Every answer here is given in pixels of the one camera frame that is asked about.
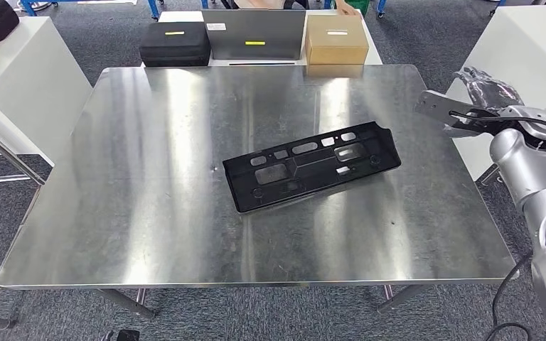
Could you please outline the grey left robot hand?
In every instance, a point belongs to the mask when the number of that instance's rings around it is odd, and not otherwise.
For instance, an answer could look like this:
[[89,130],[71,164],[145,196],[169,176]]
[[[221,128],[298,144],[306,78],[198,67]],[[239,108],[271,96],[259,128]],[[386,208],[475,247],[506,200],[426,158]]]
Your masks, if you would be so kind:
[[110,330],[100,338],[100,341],[139,341],[140,332],[138,330],[122,329],[117,332]]

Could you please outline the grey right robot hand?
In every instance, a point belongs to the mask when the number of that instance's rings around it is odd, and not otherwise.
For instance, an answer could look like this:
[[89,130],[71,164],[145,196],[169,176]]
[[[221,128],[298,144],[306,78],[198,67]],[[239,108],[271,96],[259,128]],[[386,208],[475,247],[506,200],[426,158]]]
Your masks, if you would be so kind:
[[525,105],[513,86],[476,67],[464,67],[454,72],[453,76],[464,84],[473,106],[477,108],[498,113],[512,105]]

